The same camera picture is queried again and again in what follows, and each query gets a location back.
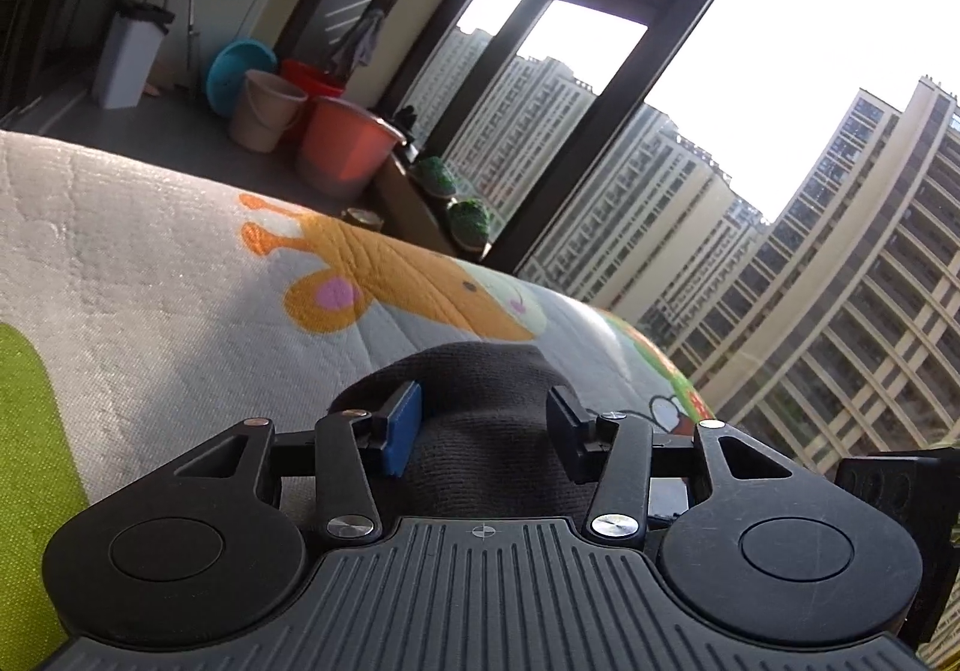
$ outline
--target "metal screw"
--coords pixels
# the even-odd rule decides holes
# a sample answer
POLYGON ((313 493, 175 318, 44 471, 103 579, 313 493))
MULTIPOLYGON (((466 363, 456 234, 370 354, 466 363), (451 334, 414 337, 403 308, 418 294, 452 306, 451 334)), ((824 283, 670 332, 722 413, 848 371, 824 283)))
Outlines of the metal screw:
POLYGON ((597 535, 626 538, 640 530, 640 525, 632 516, 626 516, 624 513, 605 513, 590 522, 590 528, 597 535))
POLYGON ((326 531, 338 538, 362 538, 373 532, 373 519, 356 513, 335 516, 326 523, 326 531))

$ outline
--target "beige bucket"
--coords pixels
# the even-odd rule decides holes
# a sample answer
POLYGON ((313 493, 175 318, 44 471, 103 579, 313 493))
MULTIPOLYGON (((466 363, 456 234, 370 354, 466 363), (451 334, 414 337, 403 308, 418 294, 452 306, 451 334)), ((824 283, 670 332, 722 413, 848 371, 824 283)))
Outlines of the beige bucket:
POLYGON ((230 137, 251 151, 270 153, 296 123, 306 92, 278 75, 247 70, 230 119, 230 137))

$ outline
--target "mattress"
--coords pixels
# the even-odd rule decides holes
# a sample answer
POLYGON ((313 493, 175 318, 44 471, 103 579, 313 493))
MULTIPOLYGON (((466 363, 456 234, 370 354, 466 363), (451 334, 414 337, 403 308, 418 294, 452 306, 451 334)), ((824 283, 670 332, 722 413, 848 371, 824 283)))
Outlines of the mattress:
MULTIPOLYGON (((64 640, 40 578, 77 511, 246 417, 312 428, 402 357, 528 342, 589 408, 709 411, 603 311, 249 191, 0 133, 0 668, 64 640)), ((307 511, 307 492, 285 503, 307 511)))

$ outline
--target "orange cartoon character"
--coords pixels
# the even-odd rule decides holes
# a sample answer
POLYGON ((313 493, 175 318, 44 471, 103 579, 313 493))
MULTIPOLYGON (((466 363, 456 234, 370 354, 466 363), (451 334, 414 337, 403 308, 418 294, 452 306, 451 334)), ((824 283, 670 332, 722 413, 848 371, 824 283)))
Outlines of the orange cartoon character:
POLYGON ((349 327, 373 302, 485 339, 531 340, 544 330, 544 313, 533 292, 508 276, 253 194, 242 194, 240 202, 253 211, 290 217, 299 226, 299 236, 283 236, 248 221, 240 236, 253 254, 265 257, 291 248, 326 265, 291 284, 283 299, 288 316, 308 332, 349 327))

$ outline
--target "white trash bin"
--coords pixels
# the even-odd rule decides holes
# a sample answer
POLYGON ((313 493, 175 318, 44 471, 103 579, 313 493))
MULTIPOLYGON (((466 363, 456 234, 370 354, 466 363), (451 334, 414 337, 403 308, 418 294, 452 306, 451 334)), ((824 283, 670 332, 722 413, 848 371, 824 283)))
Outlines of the white trash bin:
POLYGON ((120 5, 93 79, 92 94, 100 107, 136 107, 173 20, 170 11, 145 2, 120 5))

